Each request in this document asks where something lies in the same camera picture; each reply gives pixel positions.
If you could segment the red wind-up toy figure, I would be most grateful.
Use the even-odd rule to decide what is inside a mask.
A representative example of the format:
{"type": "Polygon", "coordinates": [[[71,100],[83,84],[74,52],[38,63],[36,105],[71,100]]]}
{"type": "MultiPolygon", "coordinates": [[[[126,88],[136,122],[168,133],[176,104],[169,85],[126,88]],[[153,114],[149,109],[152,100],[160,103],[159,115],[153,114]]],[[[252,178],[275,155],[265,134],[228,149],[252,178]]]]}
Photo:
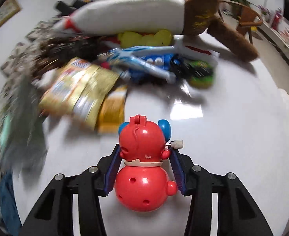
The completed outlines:
{"type": "Polygon", "coordinates": [[[154,211],[177,193],[177,183],[169,179],[162,164],[172,149],[183,148],[183,140],[171,140],[167,120],[155,123],[140,114],[131,117],[119,127],[119,147],[124,167],[117,173],[114,189],[126,208],[154,211]]]}

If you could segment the grey trash bag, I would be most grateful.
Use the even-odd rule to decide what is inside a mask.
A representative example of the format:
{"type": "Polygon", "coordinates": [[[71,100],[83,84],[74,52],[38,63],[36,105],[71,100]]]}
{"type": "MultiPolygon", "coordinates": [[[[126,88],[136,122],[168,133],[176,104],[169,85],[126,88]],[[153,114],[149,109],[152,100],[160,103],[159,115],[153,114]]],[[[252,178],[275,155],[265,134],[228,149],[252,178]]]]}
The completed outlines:
{"type": "Polygon", "coordinates": [[[0,171],[38,169],[47,155],[41,92],[25,75],[9,78],[0,93],[0,171]]]}

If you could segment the yellow snack bag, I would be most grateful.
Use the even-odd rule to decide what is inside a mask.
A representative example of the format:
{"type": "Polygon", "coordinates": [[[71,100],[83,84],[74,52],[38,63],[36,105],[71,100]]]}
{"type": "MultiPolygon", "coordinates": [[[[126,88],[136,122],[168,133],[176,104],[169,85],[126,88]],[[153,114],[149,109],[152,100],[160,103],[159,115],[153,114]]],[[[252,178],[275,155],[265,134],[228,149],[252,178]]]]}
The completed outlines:
{"type": "Polygon", "coordinates": [[[125,121],[127,88],[118,73],[73,58],[59,70],[39,107],[49,114],[70,116],[100,134],[114,134],[125,121]]]}

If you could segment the green round toy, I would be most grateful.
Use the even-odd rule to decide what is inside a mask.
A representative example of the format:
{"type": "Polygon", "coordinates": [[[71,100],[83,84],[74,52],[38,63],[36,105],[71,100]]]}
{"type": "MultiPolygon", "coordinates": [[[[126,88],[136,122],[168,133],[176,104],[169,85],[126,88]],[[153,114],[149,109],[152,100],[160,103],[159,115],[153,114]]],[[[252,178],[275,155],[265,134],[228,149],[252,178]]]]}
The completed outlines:
{"type": "Polygon", "coordinates": [[[188,79],[190,86],[198,89],[207,89],[213,85],[214,68],[203,60],[190,61],[191,77],[188,79]]]}

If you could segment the floral patterned sofa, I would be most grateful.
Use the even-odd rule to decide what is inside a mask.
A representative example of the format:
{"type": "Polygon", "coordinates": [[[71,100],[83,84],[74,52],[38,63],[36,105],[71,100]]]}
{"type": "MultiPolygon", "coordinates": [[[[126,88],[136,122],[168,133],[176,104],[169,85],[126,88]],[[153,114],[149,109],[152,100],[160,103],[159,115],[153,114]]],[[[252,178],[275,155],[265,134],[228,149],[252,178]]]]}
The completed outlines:
{"type": "Polygon", "coordinates": [[[5,63],[1,65],[0,71],[4,74],[6,82],[0,92],[0,134],[15,90],[23,77],[35,69],[35,59],[40,55],[40,43],[50,37],[52,27],[60,20],[61,18],[52,17],[47,21],[38,22],[26,35],[27,42],[17,43],[5,63]]]}

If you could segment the white red flat box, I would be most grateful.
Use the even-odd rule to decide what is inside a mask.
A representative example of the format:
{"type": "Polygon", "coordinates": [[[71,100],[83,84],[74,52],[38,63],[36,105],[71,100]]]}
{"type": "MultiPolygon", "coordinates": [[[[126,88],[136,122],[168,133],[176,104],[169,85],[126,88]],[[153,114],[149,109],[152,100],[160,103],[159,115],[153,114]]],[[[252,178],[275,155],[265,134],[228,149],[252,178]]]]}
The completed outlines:
{"type": "Polygon", "coordinates": [[[207,62],[210,66],[216,67],[218,65],[219,53],[213,50],[206,50],[200,47],[188,45],[188,44],[177,44],[177,51],[187,59],[190,60],[202,60],[207,62]]]}

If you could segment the long white tv cabinet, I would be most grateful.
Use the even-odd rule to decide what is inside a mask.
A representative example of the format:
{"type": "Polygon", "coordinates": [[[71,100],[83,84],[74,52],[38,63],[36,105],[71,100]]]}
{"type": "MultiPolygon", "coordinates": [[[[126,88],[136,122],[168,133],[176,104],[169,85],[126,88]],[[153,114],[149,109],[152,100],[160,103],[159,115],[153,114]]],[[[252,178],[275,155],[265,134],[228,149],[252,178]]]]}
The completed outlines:
{"type": "Polygon", "coordinates": [[[289,44],[287,44],[278,31],[270,28],[266,23],[258,27],[260,31],[266,36],[266,39],[275,44],[289,61],[289,44]]]}

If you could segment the red fire extinguisher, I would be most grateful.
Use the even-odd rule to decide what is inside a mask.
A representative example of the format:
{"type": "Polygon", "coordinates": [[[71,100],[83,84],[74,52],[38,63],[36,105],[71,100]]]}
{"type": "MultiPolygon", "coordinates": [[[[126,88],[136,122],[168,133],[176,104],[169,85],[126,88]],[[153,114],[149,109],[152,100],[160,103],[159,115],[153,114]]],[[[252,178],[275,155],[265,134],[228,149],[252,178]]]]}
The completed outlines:
{"type": "Polygon", "coordinates": [[[282,20],[282,9],[279,7],[275,11],[275,16],[274,16],[273,21],[271,23],[271,28],[274,30],[277,30],[281,20],[282,20]]]}

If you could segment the white and brown plush knife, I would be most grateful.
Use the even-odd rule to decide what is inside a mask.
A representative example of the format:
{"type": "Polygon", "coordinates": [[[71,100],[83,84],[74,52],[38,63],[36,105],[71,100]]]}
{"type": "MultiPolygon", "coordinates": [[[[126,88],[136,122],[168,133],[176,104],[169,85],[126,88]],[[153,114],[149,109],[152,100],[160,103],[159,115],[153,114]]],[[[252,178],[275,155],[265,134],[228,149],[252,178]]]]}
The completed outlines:
{"type": "Polygon", "coordinates": [[[162,29],[186,36],[207,32],[244,62],[255,60],[256,48],[217,16],[218,9],[219,0],[99,0],[62,18],[53,30],[92,36],[162,29]]]}

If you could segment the framed wall picture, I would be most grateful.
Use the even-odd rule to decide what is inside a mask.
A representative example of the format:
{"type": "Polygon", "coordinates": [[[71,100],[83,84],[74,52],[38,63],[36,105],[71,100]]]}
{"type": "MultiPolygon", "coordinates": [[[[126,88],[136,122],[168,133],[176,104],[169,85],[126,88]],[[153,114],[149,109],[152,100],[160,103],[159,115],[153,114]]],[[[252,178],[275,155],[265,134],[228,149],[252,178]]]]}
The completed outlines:
{"type": "Polygon", "coordinates": [[[6,0],[0,7],[0,27],[20,10],[21,7],[17,0],[6,0]]]}

